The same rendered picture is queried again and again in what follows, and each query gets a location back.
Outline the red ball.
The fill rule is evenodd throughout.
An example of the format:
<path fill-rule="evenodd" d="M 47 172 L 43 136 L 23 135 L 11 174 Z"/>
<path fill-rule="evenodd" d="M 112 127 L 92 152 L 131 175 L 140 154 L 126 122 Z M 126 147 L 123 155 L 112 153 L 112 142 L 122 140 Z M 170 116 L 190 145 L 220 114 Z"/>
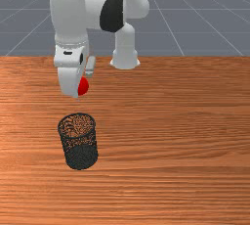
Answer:
<path fill-rule="evenodd" d="M 78 95 L 82 96 L 88 92 L 89 83 L 88 80 L 82 76 L 78 85 Z"/>

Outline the dark mesh basket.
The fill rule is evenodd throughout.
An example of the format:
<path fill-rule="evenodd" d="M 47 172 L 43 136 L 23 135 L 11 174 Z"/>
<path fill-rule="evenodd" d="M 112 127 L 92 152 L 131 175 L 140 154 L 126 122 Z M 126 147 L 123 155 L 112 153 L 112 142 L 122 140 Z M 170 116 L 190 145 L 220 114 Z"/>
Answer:
<path fill-rule="evenodd" d="M 60 120 L 58 132 L 66 164 L 75 170 L 93 166 L 98 160 L 96 122 L 87 113 L 71 113 Z"/>

